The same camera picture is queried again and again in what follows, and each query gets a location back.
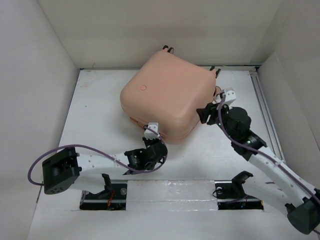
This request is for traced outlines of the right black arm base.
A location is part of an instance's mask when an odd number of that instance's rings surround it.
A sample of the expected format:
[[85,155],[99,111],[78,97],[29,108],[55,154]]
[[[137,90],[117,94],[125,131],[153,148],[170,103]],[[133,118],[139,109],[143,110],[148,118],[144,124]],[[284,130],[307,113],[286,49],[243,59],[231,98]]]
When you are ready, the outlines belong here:
[[217,199],[217,209],[222,210],[264,210],[263,202],[251,195],[247,195],[243,184],[253,174],[242,171],[231,180],[217,180],[214,182],[212,196]]

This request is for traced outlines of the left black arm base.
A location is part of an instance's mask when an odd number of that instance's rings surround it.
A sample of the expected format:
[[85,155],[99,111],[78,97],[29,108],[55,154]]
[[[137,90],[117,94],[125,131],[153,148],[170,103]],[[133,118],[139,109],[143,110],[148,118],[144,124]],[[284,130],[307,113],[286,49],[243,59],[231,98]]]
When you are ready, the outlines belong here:
[[125,211],[127,203],[128,182],[111,180],[107,174],[102,175],[104,189],[96,194],[82,192],[79,209],[83,211]]

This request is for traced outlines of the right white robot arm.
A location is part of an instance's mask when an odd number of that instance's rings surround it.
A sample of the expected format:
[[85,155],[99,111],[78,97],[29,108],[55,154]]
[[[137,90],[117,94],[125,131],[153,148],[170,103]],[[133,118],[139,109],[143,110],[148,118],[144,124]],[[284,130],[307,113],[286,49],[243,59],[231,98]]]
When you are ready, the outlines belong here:
[[308,235],[320,224],[320,190],[305,181],[276,157],[257,134],[251,131],[251,118],[241,107],[227,103],[208,103],[196,110],[202,124],[217,125],[231,142],[233,150],[261,170],[276,185],[258,183],[255,176],[242,171],[232,179],[231,191],[267,202],[284,214],[300,233]]

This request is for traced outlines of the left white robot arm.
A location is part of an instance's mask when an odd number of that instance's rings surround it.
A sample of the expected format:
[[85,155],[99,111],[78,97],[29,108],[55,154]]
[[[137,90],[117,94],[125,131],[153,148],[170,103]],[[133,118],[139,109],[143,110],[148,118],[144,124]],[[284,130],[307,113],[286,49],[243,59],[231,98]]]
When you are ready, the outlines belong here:
[[165,163],[168,149],[162,139],[142,140],[145,148],[116,155],[99,150],[96,155],[80,154],[77,144],[63,148],[42,162],[44,193],[75,189],[107,198],[112,192],[111,177],[152,173]]

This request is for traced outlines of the pink hard-shell suitcase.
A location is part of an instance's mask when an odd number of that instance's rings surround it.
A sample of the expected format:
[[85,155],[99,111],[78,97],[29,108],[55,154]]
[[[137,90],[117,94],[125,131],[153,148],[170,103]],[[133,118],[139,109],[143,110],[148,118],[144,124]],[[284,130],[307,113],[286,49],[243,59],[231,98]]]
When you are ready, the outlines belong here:
[[205,108],[218,94],[217,69],[195,65],[164,45],[124,86],[123,111],[140,128],[151,122],[169,144],[180,144],[192,133]]

